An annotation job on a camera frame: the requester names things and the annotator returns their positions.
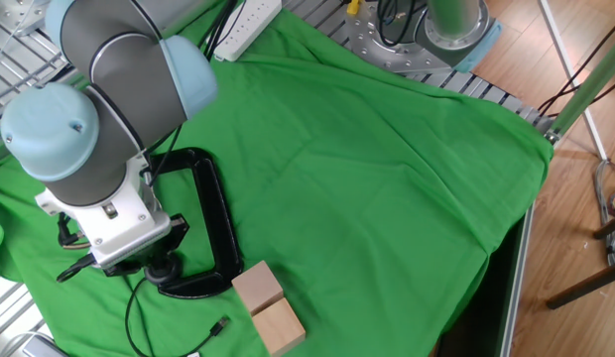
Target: metal plate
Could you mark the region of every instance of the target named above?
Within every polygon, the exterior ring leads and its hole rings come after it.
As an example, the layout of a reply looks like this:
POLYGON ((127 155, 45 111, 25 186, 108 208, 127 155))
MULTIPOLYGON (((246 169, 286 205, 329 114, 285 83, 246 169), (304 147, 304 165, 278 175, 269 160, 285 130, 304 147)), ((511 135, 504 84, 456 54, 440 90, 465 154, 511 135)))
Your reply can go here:
POLYGON ((50 0, 0 0, 0 25, 18 37, 43 26, 50 0))

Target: metal grate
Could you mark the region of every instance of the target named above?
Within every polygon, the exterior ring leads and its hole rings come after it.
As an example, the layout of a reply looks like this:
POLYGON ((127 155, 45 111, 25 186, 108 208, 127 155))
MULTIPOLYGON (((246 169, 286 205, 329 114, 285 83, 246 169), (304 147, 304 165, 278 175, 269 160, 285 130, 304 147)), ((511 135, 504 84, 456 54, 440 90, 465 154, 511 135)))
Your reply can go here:
POLYGON ((5 46, 0 56, 0 115, 12 98, 28 87, 45 82, 67 64, 61 51, 42 30, 10 39, 12 31, 0 22, 0 51, 5 46))
MULTIPOLYGON (((282 0, 282 2, 286 9, 349 49, 349 39, 343 29, 346 7, 339 0, 282 0)), ((7 29, 0 25, 0 49, 9 35, 7 29)), ((0 114, 3 106, 14 96, 30 86, 47 81, 65 65, 66 60, 59 49, 41 30, 26 37, 12 39, 5 55, 0 59, 0 114)), ((454 71, 418 74, 409 76, 409 79, 499 103, 519 114, 542 133, 545 133, 551 124, 550 120, 540 117, 536 109, 523 106, 513 95, 471 73, 454 71)), ((521 272, 523 272, 523 260, 518 263, 521 272)), ((50 335, 26 287, 0 278, 0 350, 12 337, 28 330, 38 330, 50 335)), ((22 339, 23 343, 20 344, 20 348, 15 347, 13 356, 25 356, 21 349, 27 340, 28 338, 22 339)))

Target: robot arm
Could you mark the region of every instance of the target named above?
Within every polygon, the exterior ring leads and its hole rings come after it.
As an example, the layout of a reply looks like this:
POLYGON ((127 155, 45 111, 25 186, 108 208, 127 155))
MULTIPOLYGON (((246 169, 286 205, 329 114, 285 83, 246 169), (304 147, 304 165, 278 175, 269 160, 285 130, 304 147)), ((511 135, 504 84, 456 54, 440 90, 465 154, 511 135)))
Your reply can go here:
POLYGON ((196 45, 162 39, 134 0, 55 0, 47 27, 90 84, 24 92, 6 108, 2 136, 46 186, 37 204, 76 220, 93 265, 111 268, 171 231, 141 179, 143 151, 212 102, 217 85, 196 45))

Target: metal pole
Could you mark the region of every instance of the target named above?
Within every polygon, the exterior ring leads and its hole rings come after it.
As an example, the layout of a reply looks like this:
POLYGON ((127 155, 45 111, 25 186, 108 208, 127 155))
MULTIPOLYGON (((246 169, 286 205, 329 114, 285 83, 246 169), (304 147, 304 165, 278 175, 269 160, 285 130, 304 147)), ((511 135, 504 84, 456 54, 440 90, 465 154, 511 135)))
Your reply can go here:
MULTIPOLYGON (((574 69, 569 59, 569 55, 567 54, 567 50, 565 49, 565 45, 563 44, 561 34, 558 31, 556 22, 554 21, 554 16, 550 8, 550 4, 548 3, 548 0, 539 0, 539 5, 542 8, 542 14, 544 15, 544 19, 546 20, 546 25, 548 25, 550 35, 553 38, 554 47, 556 48, 558 57, 561 60, 561 64, 563 65, 563 70, 565 70, 567 78, 570 79, 574 75, 574 69)), ((572 84, 574 86, 579 85, 578 79, 575 78, 572 81, 572 84)), ((585 109, 583 114, 585 116, 585 125, 587 126, 587 130, 589 130, 589 133, 592 136, 594 146, 596 147, 596 151, 598 151, 598 156, 601 158, 601 160, 607 160, 607 154, 605 153, 605 148, 603 147, 603 143, 601 142, 601 137, 598 134, 596 125, 594 125, 594 118, 592 117, 592 114, 587 108, 585 109)))
POLYGON ((470 34, 479 21, 479 0, 429 0, 430 17, 437 33, 447 40, 470 34))
POLYGON ((559 135, 564 134, 614 74, 615 44, 556 117, 553 130, 559 135))

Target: wooden block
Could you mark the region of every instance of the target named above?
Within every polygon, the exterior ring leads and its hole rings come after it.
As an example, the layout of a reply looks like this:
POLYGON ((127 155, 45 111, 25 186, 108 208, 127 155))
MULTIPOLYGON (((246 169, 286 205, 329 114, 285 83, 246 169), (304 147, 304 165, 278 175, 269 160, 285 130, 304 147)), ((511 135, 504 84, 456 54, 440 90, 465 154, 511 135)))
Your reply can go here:
POLYGON ((266 262, 260 262, 233 279, 232 286, 235 287, 251 316, 284 297, 283 289, 266 262))
POLYGON ((283 355, 306 339, 306 330, 285 298, 256 314, 252 321, 272 357, 283 355))

